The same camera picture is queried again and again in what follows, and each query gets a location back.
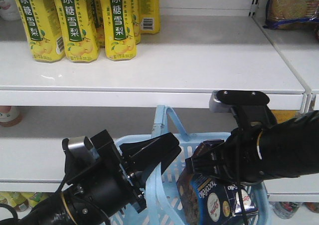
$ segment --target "lower shelf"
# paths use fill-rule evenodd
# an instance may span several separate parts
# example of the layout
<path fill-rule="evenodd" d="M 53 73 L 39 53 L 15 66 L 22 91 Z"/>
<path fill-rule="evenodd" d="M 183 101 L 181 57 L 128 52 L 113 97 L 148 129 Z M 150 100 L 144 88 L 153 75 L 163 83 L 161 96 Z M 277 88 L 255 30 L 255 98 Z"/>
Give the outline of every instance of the lower shelf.
<path fill-rule="evenodd" d="M 281 219 L 273 211 L 271 213 L 273 225 L 317 225 L 319 221 L 319 214 L 311 212 L 305 205 L 291 219 Z"/>
<path fill-rule="evenodd" d="M 22 213 L 18 213 L 18 216 L 21 219 L 22 217 L 26 216 L 29 212 L 30 209 Z M 291 219 L 281 219 L 273 211 L 271 211 L 271 215 L 273 225 L 318 225 L 319 221 L 319 214 L 312 213 L 306 208 L 305 205 L 302 205 Z M 10 217 L 11 214 L 8 211 L 4 209 L 0 210 L 0 220 Z"/>
<path fill-rule="evenodd" d="M 22 122 L 0 127 L 0 191 L 54 192 L 64 176 L 63 138 L 149 134 L 155 108 L 22 107 Z M 230 132 L 230 113 L 176 109 L 188 132 Z M 266 181 L 270 201 L 319 202 L 319 174 Z"/>

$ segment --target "screw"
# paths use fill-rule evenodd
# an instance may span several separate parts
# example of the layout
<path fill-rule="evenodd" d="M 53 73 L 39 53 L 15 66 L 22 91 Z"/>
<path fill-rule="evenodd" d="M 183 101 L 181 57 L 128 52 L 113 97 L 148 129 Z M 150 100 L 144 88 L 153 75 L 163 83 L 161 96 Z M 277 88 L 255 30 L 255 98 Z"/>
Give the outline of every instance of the screw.
<path fill-rule="evenodd" d="M 134 178 L 134 176 L 135 176 L 134 173 L 130 173 L 130 175 L 128 175 L 128 178 L 129 178 L 129 179 L 132 179 L 132 178 Z"/>
<path fill-rule="evenodd" d="M 77 194 L 84 194 L 84 189 L 81 187 L 81 185 L 76 186 L 76 191 L 74 192 L 74 195 Z"/>

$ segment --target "black cable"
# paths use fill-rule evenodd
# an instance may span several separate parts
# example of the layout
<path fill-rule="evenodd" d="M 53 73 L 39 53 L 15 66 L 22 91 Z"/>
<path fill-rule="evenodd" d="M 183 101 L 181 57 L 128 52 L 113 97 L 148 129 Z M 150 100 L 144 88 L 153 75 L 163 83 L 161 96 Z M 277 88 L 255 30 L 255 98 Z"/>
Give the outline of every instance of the black cable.
<path fill-rule="evenodd" d="M 233 117 L 235 118 L 237 124 L 238 124 L 238 136 L 237 136 L 237 141 L 236 141 L 236 183 L 237 183 L 237 188 L 238 188 L 238 198 L 239 198 L 239 204 L 240 208 L 242 211 L 242 216 L 243 216 L 243 221 L 244 225 L 248 225 L 248 219 L 247 219 L 247 214 L 244 206 L 244 201 L 243 201 L 243 196 L 241 193 L 241 181 L 240 181 L 240 165 L 239 165 L 239 156 L 240 156 L 240 145 L 241 145 L 241 140 L 242 140 L 242 135 L 243 135 L 243 128 L 240 123 L 240 119 L 237 114 L 237 108 L 232 107 L 231 113 L 233 114 Z"/>
<path fill-rule="evenodd" d="M 5 208 L 5 209 L 9 210 L 9 212 L 13 216 L 13 218 L 11 218 L 11 219 L 5 219 L 5 220 L 0 221 L 0 225 L 1 224 L 5 224 L 5 225 L 6 224 L 10 224 L 10 225 L 17 225 L 18 224 L 18 220 L 19 220 L 18 214 L 16 213 L 16 210 L 13 207 L 11 207 L 8 204 L 0 204 L 0 208 Z"/>
<path fill-rule="evenodd" d="M 68 168 L 66 169 L 66 171 L 68 171 L 68 172 L 64 175 L 64 177 L 63 177 L 63 179 L 62 179 L 62 181 L 61 181 L 59 187 L 57 188 L 57 190 L 56 190 L 54 193 L 61 193 L 61 192 L 62 192 L 62 189 L 63 189 L 63 187 L 64 187 L 64 185 L 65 185 L 67 179 L 69 179 L 69 175 L 70 175 L 71 172 L 72 172 L 72 169 L 71 169 L 71 168 L 72 168 L 75 164 L 76 164 L 76 160 L 74 160 L 71 164 L 69 164 Z M 81 203 L 89 203 L 89 204 L 98 212 L 99 216 L 101 217 L 101 219 L 102 219 L 104 222 L 108 222 L 108 221 L 110 220 L 109 217 L 108 217 L 102 210 L 100 210 L 97 206 L 95 206 L 95 205 L 94 205 L 93 203 L 91 203 L 90 201 L 81 199 L 81 198 L 75 196 L 75 195 L 72 194 L 72 193 L 70 193 L 70 195 L 71 195 L 71 198 L 72 198 L 72 199 L 77 200 L 78 202 L 81 202 Z"/>
<path fill-rule="evenodd" d="M 236 143 L 236 182 L 237 182 L 237 188 L 238 188 L 239 204 L 242 211 L 244 225 L 248 225 L 247 214 L 244 207 L 243 196 L 241 193 L 240 167 L 239 167 L 239 155 L 240 155 L 240 144 L 241 144 L 240 142 L 242 138 L 242 129 L 239 128 L 238 131 L 239 133 L 238 133 L 237 143 Z"/>

